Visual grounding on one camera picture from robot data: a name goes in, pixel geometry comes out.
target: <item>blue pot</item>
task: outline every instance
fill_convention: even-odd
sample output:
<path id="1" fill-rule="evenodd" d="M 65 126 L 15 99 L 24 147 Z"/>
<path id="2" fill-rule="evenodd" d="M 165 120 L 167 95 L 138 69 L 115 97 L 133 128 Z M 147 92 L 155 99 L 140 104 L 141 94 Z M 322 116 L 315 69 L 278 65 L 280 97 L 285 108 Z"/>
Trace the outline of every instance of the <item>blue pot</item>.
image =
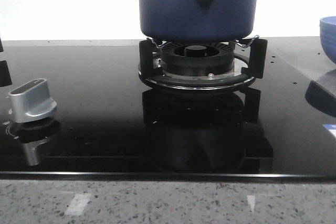
<path id="1" fill-rule="evenodd" d="M 142 32 L 178 42 L 223 42 L 248 36 L 257 0 L 139 0 Z"/>
<path id="2" fill-rule="evenodd" d="M 323 51 L 336 63 L 336 16 L 320 20 L 320 39 Z"/>

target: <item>granite countertop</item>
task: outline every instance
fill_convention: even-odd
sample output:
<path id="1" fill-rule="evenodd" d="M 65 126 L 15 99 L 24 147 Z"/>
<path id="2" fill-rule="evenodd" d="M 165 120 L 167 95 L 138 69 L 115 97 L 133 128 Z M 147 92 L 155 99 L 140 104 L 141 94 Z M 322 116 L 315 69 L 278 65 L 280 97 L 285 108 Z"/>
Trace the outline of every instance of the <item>granite countertop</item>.
<path id="1" fill-rule="evenodd" d="M 319 40 L 293 40 L 305 58 L 283 41 L 269 38 L 274 53 L 335 95 L 336 66 Z M 0 180 L 0 198 L 1 223 L 336 222 L 333 184 Z"/>

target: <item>speckled countertop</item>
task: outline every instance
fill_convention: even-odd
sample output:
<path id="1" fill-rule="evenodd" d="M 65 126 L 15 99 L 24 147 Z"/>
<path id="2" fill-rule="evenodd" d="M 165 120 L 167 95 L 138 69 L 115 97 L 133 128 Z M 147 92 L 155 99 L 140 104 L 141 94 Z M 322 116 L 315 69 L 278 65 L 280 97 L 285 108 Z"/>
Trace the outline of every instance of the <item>speckled countertop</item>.
<path id="1" fill-rule="evenodd" d="M 336 185 L 0 180 L 1 223 L 335 223 Z"/>

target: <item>glossy black surface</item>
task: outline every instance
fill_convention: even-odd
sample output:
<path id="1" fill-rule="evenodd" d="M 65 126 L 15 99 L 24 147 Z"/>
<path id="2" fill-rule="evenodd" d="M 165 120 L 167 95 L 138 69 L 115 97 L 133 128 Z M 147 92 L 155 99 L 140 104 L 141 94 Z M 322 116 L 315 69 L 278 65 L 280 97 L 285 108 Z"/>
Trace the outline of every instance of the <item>glossy black surface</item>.
<path id="1" fill-rule="evenodd" d="M 134 46 L 5 47 L 2 178 L 276 180 L 336 177 L 335 98 L 281 58 L 227 94 L 157 92 Z M 14 124 L 8 92 L 48 80 L 53 120 Z"/>

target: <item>burner cap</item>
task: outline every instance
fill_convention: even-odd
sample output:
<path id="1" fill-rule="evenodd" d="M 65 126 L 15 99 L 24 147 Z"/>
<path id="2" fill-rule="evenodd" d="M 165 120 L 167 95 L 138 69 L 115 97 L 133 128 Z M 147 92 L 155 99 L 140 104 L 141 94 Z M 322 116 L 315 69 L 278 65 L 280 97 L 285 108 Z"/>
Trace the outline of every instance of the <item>burner cap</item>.
<path id="1" fill-rule="evenodd" d="M 184 48 L 184 56 L 187 57 L 205 57 L 206 54 L 206 47 L 200 45 L 193 45 Z"/>
<path id="2" fill-rule="evenodd" d="M 162 47 L 163 69 L 183 76 L 208 76 L 230 71 L 234 50 L 222 43 L 182 44 L 168 43 Z"/>

